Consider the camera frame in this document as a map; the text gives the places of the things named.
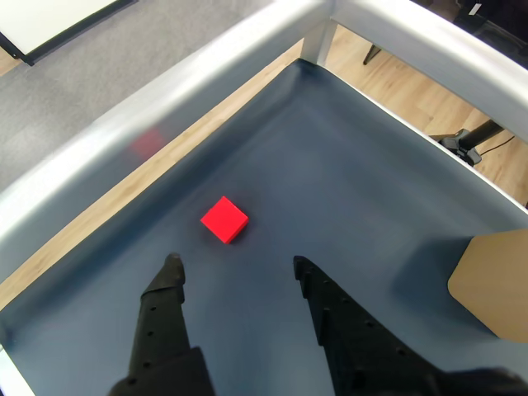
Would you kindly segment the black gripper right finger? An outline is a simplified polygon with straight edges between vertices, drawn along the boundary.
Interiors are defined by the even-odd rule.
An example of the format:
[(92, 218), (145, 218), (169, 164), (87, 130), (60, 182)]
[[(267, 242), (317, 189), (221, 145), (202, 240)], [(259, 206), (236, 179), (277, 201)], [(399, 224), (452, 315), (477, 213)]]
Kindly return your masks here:
[(295, 256), (293, 264), (336, 395), (441, 393), (439, 369), (401, 342), (308, 258)]

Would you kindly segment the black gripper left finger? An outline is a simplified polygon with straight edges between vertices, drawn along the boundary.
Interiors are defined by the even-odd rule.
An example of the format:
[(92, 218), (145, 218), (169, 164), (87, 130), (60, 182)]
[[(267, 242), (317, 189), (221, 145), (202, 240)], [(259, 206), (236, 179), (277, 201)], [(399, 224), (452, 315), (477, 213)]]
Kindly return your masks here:
[(180, 256), (169, 254), (140, 297), (128, 375), (110, 395), (213, 395), (199, 347), (189, 343), (182, 313), (186, 277)]

